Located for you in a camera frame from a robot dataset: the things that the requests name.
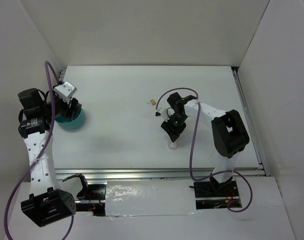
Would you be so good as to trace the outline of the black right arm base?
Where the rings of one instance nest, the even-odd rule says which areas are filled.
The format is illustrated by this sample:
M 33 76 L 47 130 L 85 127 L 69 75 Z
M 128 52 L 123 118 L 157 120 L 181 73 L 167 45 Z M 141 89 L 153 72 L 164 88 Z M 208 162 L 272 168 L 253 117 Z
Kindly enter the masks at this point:
M 194 190 L 196 198 L 238 198 L 239 192 L 235 181 L 215 185 L 210 181 L 194 182 L 189 188 Z

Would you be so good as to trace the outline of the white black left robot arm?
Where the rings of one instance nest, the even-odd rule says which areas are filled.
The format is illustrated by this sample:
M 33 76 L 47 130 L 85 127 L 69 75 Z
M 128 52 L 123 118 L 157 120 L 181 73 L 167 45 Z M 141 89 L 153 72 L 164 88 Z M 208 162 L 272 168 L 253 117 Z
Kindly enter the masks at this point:
M 60 188 L 56 178 L 52 144 L 55 118 L 58 115 L 73 117 L 81 105 L 73 97 L 73 86 L 56 85 L 47 95 L 37 88 L 18 94 L 23 106 L 19 116 L 19 133 L 28 150 L 31 166 L 29 198 L 21 202 L 22 212 L 37 226 L 73 216 L 76 203 L 71 193 Z

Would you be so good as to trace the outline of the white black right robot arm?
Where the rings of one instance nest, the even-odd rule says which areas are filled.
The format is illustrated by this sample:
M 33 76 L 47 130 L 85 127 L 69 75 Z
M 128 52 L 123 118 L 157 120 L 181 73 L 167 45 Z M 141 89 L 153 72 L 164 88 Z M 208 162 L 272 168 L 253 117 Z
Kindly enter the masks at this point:
M 161 128 L 169 135 L 168 146 L 170 148 L 175 147 L 175 142 L 185 130 L 185 121 L 188 117 L 195 119 L 189 160 L 191 174 L 193 173 L 192 158 L 198 124 L 204 123 L 210 127 L 217 151 L 216 166 L 208 177 L 210 190 L 215 196 L 223 195 L 232 181 L 235 163 L 250 141 L 239 112 L 234 109 L 230 111 L 220 110 L 200 102 L 198 96 L 181 97 L 178 92 L 171 94 L 167 102 L 173 113 L 168 114 L 167 111 L 160 113 L 157 110 L 156 115 L 162 116 L 164 119 Z

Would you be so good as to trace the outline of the clear tape roll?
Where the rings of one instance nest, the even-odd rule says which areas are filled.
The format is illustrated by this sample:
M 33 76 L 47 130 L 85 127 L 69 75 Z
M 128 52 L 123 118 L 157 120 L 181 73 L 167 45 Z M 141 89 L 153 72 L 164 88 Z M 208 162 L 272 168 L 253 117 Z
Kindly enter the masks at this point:
M 174 150 L 177 149 L 177 143 L 176 143 L 176 142 L 169 141 L 169 142 L 167 143 L 167 147 L 168 147 L 169 150 L 174 151 Z

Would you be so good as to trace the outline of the teal round compartment organizer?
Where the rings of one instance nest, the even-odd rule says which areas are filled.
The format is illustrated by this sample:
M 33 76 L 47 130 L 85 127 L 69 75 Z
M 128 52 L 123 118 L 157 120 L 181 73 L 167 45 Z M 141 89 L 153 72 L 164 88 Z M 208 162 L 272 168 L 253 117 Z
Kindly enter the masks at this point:
M 85 119 L 85 112 L 82 108 L 80 108 L 73 118 L 70 119 L 59 115 L 55 118 L 55 121 L 63 130 L 75 131 L 83 126 Z

